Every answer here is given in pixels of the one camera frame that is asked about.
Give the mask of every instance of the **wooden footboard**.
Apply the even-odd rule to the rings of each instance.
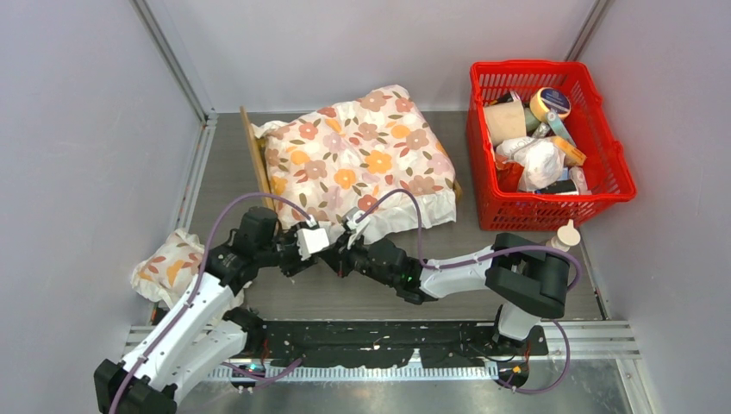
[[[252,157],[252,165],[254,172],[256,173],[256,181],[259,184],[259,190],[262,192],[272,192],[269,188],[269,178],[266,176],[266,162],[264,159],[264,149],[266,141],[264,138],[257,139],[253,133],[253,127],[249,121],[249,115],[247,110],[243,106],[240,107],[241,121],[244,124],[244,131],[247,134],[247,143],[249,146],[249,153]],[[462,198],[462,186],[457,182],[457,178],[454,178],[454,198],[458,202]],[[271,198],[263,198],[264,206],[272,210],[274,209],[274,200]]]

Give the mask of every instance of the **white wall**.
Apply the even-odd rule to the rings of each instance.
[[[615,2],[582,60],[638,195],[585,224],[670,413],[731,404],[731,3]]]
[[[0,38],[0,411],[96,412],[197,119],[127,1],[5,0]]]
[[[218,112],[315,110],[399,83],[466,109],[479,60],[562,60],[591,0],[156,0]]]

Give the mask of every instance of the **floral blanket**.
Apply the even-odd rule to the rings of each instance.
[[[320,222],[339,223],[352,207],[367,210],[395,188],[416,196],[424,227],[456,219],[452,161],[401,86],[254,130],[266,137],[272,191]],[[285,227],[303,219],[287,205],[277,208]],[[413,204],[397,194],[373,213],[366,242],[415,227]]]

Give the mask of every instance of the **robotic arm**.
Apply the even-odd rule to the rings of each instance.
[[[393,287],[398,297],[412,304],[455,292],[491,289],[509,301],[496,317],[492,340],[497,345],[521,344],[542,317],[564,314],[568,262],[544,252],[500,255],[506,248],[535,245],[531,241],[502,233],[495,244],[474,254],[423,263],[386,239],[365,246],[361,233],[368,217],[359,221],[362,216],[357,209],[346,214],[346,232],[330,243],[326,230],[314,221],[284,231],[274,211],[250,209],[228,240],[210,250],[205,273],[197,275],[202,280],[195,297],[189,289],[145,341],[119,363],[105,360],[97,368],[99,410],[110,412],[114,396],[136,362],[141,365],[125,387],[117,412],[172,414],[192,387],[223,361],[242,350],[245,354],[261,349],[266,338],[264,322],[243,309],[226,312],[221,323],[198,337],[262,267],[279,267],[291,277],[319,257],[339,276],[361,273]],[[497,257],[484,258],[491,253]],[[180,312],[185,306],[188,309]],[[161,336],[154,352],[145,356],[147,346]]]

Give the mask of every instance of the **red plastic basket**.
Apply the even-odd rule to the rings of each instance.
[[[478,62],[472,65],[470,76],[472,97],[467,141],[481,229],[555,230],[569,218],[578,226],[612,204],[634,198],[637,190],[624,160],[622,144],[609,130],[602,112],[602,96],[586,66],[545,60]],[[528,100],[544,86],[562,91],[571,100],[572,112],[565,125],[577,148],[587,156],[583,168],[592,191],[590,196],[503,192],[497,186],[482,108],[511,90]]]

